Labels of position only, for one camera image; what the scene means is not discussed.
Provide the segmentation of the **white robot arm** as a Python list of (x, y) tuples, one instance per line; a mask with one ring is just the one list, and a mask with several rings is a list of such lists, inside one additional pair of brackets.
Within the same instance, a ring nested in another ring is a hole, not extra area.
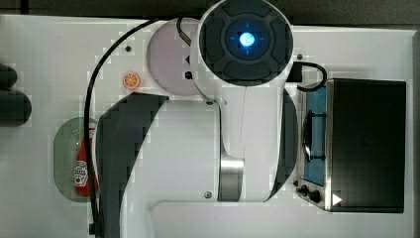
[(162, 203), (263, 203), (296, 164), (292, 28), (267, 0), (157, 26), (151, 80), (97, 127), (99, 238), (155, 238)]

